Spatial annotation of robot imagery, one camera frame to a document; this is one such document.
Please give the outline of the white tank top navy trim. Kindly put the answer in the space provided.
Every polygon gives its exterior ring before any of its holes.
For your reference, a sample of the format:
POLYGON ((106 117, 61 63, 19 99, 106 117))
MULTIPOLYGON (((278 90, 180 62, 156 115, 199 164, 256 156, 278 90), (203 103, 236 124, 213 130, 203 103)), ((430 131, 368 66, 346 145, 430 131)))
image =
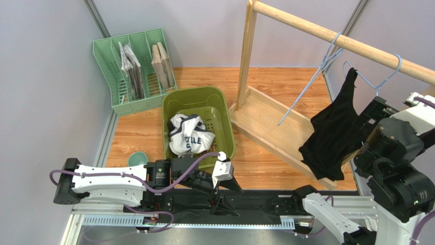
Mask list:
POLYGON ((197 114, 176 114, 168 123, 169 148, 173 154, 200 154, 210 150, 215 134, 206 129, 202 118, 197 114))

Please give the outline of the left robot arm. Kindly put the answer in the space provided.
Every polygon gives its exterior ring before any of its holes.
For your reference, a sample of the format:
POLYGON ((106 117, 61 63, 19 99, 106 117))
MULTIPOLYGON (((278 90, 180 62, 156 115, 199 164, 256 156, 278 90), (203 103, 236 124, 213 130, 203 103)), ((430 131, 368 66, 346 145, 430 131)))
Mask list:
POLYGON ((238 216, 220 187, 236 193, 243 190, 234 177, 234 168, 225 153, 201 157, 185 154, 177 158, 112 169, 83 165, 77 158, 65 160, 62 169, 50 172, 56 186, 55 204, 74 205, 83 199, 119 203, 136 210, 167 211, 157 199, 180 184, 207 195, 212 215, 238 216))

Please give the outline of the light blue wire hanger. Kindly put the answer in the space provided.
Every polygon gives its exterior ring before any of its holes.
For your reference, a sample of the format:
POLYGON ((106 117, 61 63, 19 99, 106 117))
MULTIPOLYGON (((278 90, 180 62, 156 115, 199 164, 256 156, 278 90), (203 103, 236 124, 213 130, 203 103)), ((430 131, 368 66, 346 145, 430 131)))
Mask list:
POLYGON ((306 91, 310 88, 310 86, 313 84, 313 82, 321 75, 332 63, 337 59, 337 57, 342 53, 343 48, 339 48, 335 52, 331 52, 332 47, 335 45, 336 40, 341 35, 341 32, 338 32, 337 35, 334 37, 333 41, 330 43, 330 46, 326 52, 326 54, 323 57, 322 62, 320 63, 319 67, 317 68, 316 72, 313 74, 311 79, 308 81, 306 86, 303 88, 303 90, 300 92, 300 94, 297 96, 293 104, 290 106, 290 108, 285 112, 283 117, 278 123, 278 126, 280 126, 284 120, 287 118, 289 113, 294 109, 295 105, 299 102, 299 100, 302 98, 302 96, 306 93, 306 91))
POLYGON ((346 68, 352 68, 357 74, 357 77, 362 79, 362 81, 367 84, 370 88, 375 90, 375 95, 379 96, 383 86, 393 77, 395 76, 401 69, 403 64, 403 59, 399 54, 394 54, 397 58, 397 63, 393 69, 393 71, 386 76, 385 74, 382 76, 378 73, 373 73, 373 70, 370 70, 369 73, 364 73, 355 68, 351 62, 345 61, 342 64, 342 72, 345 75, 346 68))

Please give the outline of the black garment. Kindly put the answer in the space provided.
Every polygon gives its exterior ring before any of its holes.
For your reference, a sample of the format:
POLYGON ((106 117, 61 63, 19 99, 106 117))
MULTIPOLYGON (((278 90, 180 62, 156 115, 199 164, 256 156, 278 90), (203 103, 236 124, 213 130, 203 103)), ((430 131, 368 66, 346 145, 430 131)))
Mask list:
POLYGON ((314 132, 299 148, 302 162, 318 180, 344 180, 342 162, 346 156, 359 150, 364 141, 363 134, 353 125, 358 118, 353 106, 357 77, 356 69, 348 70, 335 100, 310 120, 314 132))

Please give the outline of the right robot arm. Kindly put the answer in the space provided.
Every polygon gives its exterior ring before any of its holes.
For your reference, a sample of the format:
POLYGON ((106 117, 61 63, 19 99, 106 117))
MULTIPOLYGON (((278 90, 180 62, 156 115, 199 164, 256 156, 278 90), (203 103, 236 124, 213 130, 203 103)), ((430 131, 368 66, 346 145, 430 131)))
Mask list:
POLYGON ((345 218, 310 185, 291 197, 295 210, 317 218, 341 244, 416 244, 434 216, 434 183, 412 166, 434 144, 434 97, 413 92, 405 104, 397 111, 377 96, 354 122, 367 137, 353 161, 376 202, 377 231, 345 218))

